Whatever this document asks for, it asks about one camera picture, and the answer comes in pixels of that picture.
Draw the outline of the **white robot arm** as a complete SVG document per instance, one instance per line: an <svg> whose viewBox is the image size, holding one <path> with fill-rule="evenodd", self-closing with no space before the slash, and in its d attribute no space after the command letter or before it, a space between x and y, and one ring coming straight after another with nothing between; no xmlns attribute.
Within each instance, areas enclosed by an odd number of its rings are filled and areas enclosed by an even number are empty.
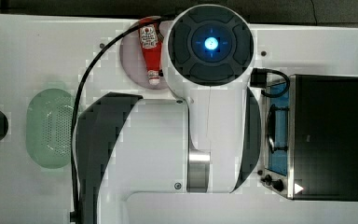
<svg viewBox="0 0 358 224"><path fill-rule="evenodd" d="M232 193L256 167L246 20L227 7L191 7L168 28L159 56L172 99L109 92L77 120L76 224L129 224L134 193Z"/></svg>

